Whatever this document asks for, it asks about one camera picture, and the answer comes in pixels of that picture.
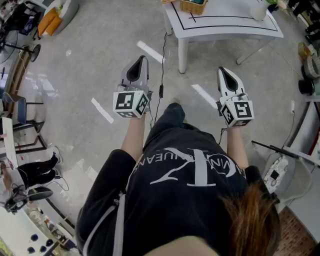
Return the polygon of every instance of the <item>power cord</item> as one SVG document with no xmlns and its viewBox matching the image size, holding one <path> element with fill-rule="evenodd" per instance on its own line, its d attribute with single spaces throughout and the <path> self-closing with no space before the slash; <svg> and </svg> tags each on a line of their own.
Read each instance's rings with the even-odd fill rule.
<svg viewBox="0 0 320 256">
<path fill-rule="evenodd" d="M 151 130 L 152 129 L 152 121 L 154 120 L 154 117 L 152 116 L 150 101 L 149 101 L 149 111 L 150 111 L 150 116 L 151 116 L 151 121 L 150 121 L 150 130 Z"/>
<path fill-rule="evenodd" d="M 56 182 L 56 181 L 51 181 L 49 184 L 45 185 L 44 187 L 46 188 L 46 187 L 48 187 L 48 186 L 49 186 L 50 184 L 52 184 L 52 183 L 57 183 L 57 184 L 60 186 L 60 188 L 62 188 L 64 191 L 68 192 L 68 191 L 69 191 L 69 185 L 68 185 L 66 179 L 65 179 L 64 177 L 62 177 L 62 176 L 60 176 L 60 178 L 64 180 L 66 186 L 68 187 L 67 189 L 64 189 L 64 188 L 59 184 L 59 182 Z"/>
<path fill-rule="evenodd" d="M 293 119 L 292 119 L 292 126 L 291 126 L 291 130 L 290 130 L 290 133 L 289 133 L 288 137 L 286 138 L 285 142 L 283 143 L 282 148 L 284 148 L 284 146 L 286 145 L 286 143 L 287 143 L 288 139 L 290 138 L 290 135 L 291 135 L 291 133 L 292 133 L 292 130 L 293 130 L 293 128 L 294 128 L 295 115 L 296 115 L 296 112 L 295 112 L 295 111 L 293 111 Z"/>
<path fill-rule="evenodd" d="M 158 102 L 158 106 L 156 107 L 156 112 L 155 112 L 155 118 L 154 118 L 154 124 L 157 121 L 157 116 L 158 116 L 158 110 L 159 110 L 159 105 L 160 105 L 160 100 L 164 97 L 164 59 L 165 59 L 165 46 L 166 46 L 166 36 L 167 36 L 167 32 L 164 34 L 164 44 L 163 44 L 163 56 L 162 56 L 162 76 L 161 76 L 161 85 L 159 88 L 159 102 Z"/>
<path fill-rule="evenodd" d="M 3 168 L 1 168 L 1 169 L 11 169 L 11 167 L 3 167 Z M 17 170 L 19 170 L 19 171 L 22 171 L 24 174 L 25 174 L 25 176 L 26 176 L 26 181 L 27 181 L 27 186 L 24 184 L 23 186 L 24 186 L 24 190 L 26 190 L 26 192 L 28 192 L 29 191 L 29 179 L 28 179 L 28 175 L 26 174 L 26 172 L 24 171 L 24 170 L 22 170 L 22 169 L 20 169 L 20 168 L 15 168 L 15 169 L 17 169 Z"/>
<path fill-rule="evenodd" d="M 30 44 L 27 44 L 27 45 L 22 46 L 21 48 L 25 48 L 25 47 L 27 47 L 27 46 L 34 46 L 34 44 L 33 44 L 33 43 L 30 43 Z M 22 62 L 23 62 L 24 71 L 27 71 L 24 60 L 21 58 L 20 54 L 18 54 L 18 55 L 19 55 L 20 60 L 22 60 Z M 16 83 L 14 82 L 14 77 L 12 77 L 11 82 L 14 84 L 14 90 L 15 90 L 16 92 L 18 92 L 19 90 L 17 90 L 17 85 L 16 85 Z"/>
<path fill-rule="evenodd" d="M 222 139 L 222 135 L 224 134 L 224 132 L 225 131 L 227 131 L 228 129 L 227 128 L 222 128 L 221 129 L 221 133 L 220 133 L 220 140 L 219 140 L 219 143 L 218 143 L 218 145 L 220 145 L 220 143 L 221 143 L 221 139 Z"/>
</svg>

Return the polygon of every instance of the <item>table leg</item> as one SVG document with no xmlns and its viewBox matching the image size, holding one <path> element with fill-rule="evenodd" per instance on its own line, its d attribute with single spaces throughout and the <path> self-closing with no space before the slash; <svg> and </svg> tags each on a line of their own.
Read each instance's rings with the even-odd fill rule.
<svg viewBox="0 0 320 256">
<path fill-rule="evenodd" d="M 27 146 L 28 147 L 29 146 L 35 146 L 38 141 L 40 142 L 41 147 L 33 147 L 33 148 L 30 148 L 30 149 L 16 150 L 15 153 L 18 155 L 18 154 L 25 154 L 25 153 L 31 153 L 31 152 L 37 152 L 37 151 L 46 150 L 47 146 L 46 146 L 46 144 L 44 142 L 44 139 L 41 137 L 41 135 L 38 135 L 35 138 L 34 143 L 31 143 L 31 144 L 28 144 L 28 145 L 16 146 L 15 148 L 16 149 L 22 149 L 22 148 L 26 148 Z"/>
<path fill-rule="evenodd" d="M 168 14 L 166 12 L 166 9 L 163 6 L 162 6 L 162 11 L 163 11 L 163 16 L 164 16 L 164 24 L 165 24 L 166 33 L 169 36 L 169 35 L 172 34 L 171 22 L 169 20 L 169 17 L 168 17 Z"/>
<path fill-rule="evenodd" d="M 269 42 L 271 42 L 273 38 L 270 39 L 260 39 L 258 43 L 252 47 L 250 50 L 248 50 L 245 54 L 243 54 L 240 58 L 236 60 L 236 63 L 240 65 L 242 62 L 244 62 L 246 59 L 248 59 L 251 55 L 259 51 L 262 47 L 266 46 Z"/>
<path fill-rule="evenodd" d="M 36 122 L 34 120 L 26 121 L 26 124 L 21 124 L 17 123 L 14 124 L 13 127 L 13 132 L 25 130 L 34 127 L 36 133 L 40 133 L 42 127 L 44 126 L 45 122 Z"/>
<path fill-rule="evenodd" d="M 184 74 L 186 72 L 187 56 L 188 56 L 188 38 L 179 38 L 179 72 Z"/>
</svg>

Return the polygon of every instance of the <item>brown hair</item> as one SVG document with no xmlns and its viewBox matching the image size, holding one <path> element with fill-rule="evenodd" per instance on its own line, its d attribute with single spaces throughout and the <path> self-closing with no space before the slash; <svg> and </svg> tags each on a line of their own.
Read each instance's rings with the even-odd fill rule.
<svg viewBox="0 0 320 256">
<path fill-rule="evenodd" d="M 251 184 L 241 198 L 222 198 L 230 215 L 231 256 L 271 256 L 278 247 L 280 222 L 274 202 L 258 183 Z"/>
</svg>

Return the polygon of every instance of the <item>polished concrete floor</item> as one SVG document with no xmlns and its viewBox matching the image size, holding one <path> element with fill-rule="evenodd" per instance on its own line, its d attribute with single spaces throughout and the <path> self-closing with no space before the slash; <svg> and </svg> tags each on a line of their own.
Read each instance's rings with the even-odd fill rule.
<svg viewBox="0 0 320 256">
<path fill-rule="evenodd" d="M 246 62 L 236 59 L 256 42 L 254 40 L 221 40 L 189 45 L 187 70 L 178 70 L 178 40 L 167 37 L 164 64 L 164 98 L 161 115 L 173 98 L 180 99 L 188 123 L 213 134 L 218 140 L 224 120 L 192 87 L 198 84 L 216 100 L 217 69 L 226 67 L 243 81 L 253 101 L 255 119 L 242 129 L 250 164 L 264 166 L 251 140 L 282 147 L 292 126 L 291 100 L 295 101 L 294 127 L 304 112 L 306 102 L 298 90 L 301 61 L 298 43 L 304 41 L 304 25 L 278 11 L 274 18 L 284 38 L 275 39 Z M 161 1 L 83 0 L 71 23 L 57 36 L 42 38 L 41 52 L 26 69 L 19 91 L 27 101 L 44 105 L 28 106 L 28 119 L 45 120 L 41 131 L 48 146 L 57 146 L 63 157 L 58 168 L 69 185 L 64 192 L 57 184 L 51 200 L 75 222 L 93 181 L 109 153 L 121 146 L 128 121 L 112 112 L 113 92 L 120 82 L 122 69 L 131 60 L 146 53 L 137 47 L 142 41 L 162 54 L 165 35 Z M 162 66 L 149 59 L 149 86 L 155 91 L 151 110 L 155 115 Z M 92 103 L 95 98 L 114 118 L 109 123 Z M 150 131 L 147 116 L 145 135 Z M 33 134 L 27 132 L 26 140 Z M 226 134 L 221 145 L 226 149 Z M 270 152 L 259 148 L 266 157 Z M 30 153 L 28 161 L 47 160 L 45 151 Z"/>
</svg>

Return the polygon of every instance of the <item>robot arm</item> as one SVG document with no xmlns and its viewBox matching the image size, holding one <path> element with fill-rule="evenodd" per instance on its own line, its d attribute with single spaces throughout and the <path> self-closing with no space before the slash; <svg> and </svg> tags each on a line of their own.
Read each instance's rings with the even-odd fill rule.
<svg viewBox="0 0 320 256">
<path fill-rule="evenodd" d="M 122 70 L 120 84 L 113 93 L 113 112 L 121 118 L 140 119 L 152 96 L 148 80 L 149 63 L 147 57 L 142 55 Z"/>
<path fill-rule="evenodd" d="M 218 90 L 221 93 L 220 113 L 228 127 L 245 126 L 255 118 L 252 101 L 245 92 L 241 79 L 232 71 L 219 67 Z"/>
</svg>

